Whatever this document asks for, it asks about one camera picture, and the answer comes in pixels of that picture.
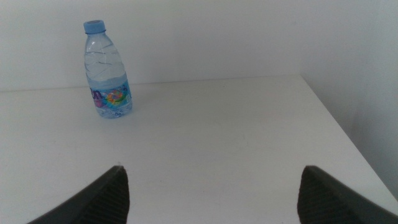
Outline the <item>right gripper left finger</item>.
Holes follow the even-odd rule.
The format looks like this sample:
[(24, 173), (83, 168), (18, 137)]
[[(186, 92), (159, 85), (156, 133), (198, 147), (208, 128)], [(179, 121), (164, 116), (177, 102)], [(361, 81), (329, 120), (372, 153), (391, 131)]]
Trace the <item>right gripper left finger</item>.
[(32, 223), (127, 222), (130, 207), (127, 172), (113, 166), (90, 185)]

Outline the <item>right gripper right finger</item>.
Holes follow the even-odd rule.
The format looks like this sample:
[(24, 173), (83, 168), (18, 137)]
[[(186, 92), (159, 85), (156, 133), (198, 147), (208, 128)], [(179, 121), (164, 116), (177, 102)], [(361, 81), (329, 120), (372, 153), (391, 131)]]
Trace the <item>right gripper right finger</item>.
[(297, 213), (301, 223), (397, 224), (397, 215), (317, 166), (302, 172)]

